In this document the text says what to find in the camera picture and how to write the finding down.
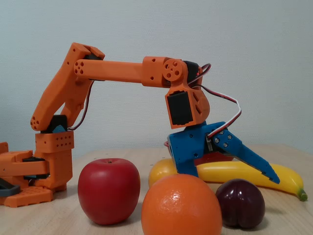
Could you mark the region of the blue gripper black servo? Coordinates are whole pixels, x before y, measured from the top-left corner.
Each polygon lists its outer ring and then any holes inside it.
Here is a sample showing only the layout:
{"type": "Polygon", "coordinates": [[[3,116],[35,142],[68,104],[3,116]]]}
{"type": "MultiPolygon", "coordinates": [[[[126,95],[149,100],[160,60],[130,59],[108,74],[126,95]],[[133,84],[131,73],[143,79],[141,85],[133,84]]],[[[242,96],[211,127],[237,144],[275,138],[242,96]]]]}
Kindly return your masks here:
{"type": "MultiPolygon", "coordinates": [[[[180,132],[170,134],[168,136],[170,154],[178,159],[181,157],[193,157],[195,161],[225,161],[226,155],[218,151],[210,152],[206,141],[206,135],[223,124],[225,124],[223,121],[213,124],[203,122],[202,124],[188,126],[180,132]]],[[[245,146],[230,131],[224,129],[216,133],[212,139],[213,143],[222,151],[258,170],[272,182],[280,184],[280,179],[269,162],[245,146]]],[[[198,177],[194,160],[191,159],[184,162],[175,160],[177,172],[198,177]]]]}

